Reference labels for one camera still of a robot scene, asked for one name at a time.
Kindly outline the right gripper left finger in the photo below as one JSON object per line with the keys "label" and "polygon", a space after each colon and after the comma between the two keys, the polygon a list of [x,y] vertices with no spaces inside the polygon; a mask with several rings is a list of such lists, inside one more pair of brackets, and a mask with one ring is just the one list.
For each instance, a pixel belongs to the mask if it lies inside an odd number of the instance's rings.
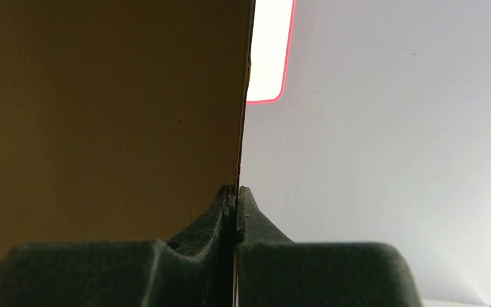
{"label": "right gripper left finger", "polygon": [[168,240],[30,242],[0,260],[0,306],[233,306],[235,188]]}

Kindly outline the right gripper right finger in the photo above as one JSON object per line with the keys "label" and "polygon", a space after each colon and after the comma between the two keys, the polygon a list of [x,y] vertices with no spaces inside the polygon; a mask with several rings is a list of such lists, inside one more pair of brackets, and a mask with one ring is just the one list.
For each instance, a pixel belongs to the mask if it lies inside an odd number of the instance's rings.
{"label": "right gripper right finger", "polygon": [[380,242],[307,242],[287,237],[248,187],[237,201],[239,306],[421,306],[411,270]]}

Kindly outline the brown cardboard box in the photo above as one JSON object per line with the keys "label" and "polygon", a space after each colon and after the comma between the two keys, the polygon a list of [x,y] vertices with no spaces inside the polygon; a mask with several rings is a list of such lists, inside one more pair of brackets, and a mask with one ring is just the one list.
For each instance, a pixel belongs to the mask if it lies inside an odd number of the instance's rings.
{"label": "brown cardboard box", "polygon": [[254,1],[0,1],[0,260],[166,240],[237,180]]}

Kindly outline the pink framed whiteboard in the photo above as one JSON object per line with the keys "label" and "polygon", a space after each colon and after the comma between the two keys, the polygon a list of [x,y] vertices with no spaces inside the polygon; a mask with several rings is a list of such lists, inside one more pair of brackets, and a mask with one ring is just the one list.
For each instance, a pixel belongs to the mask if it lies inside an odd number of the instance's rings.
{"label": "pink framed whiteboard", "polygon": [[247,90],[249,104],[273,103],[284,92],[295,5],[293,0],[255,3]]}

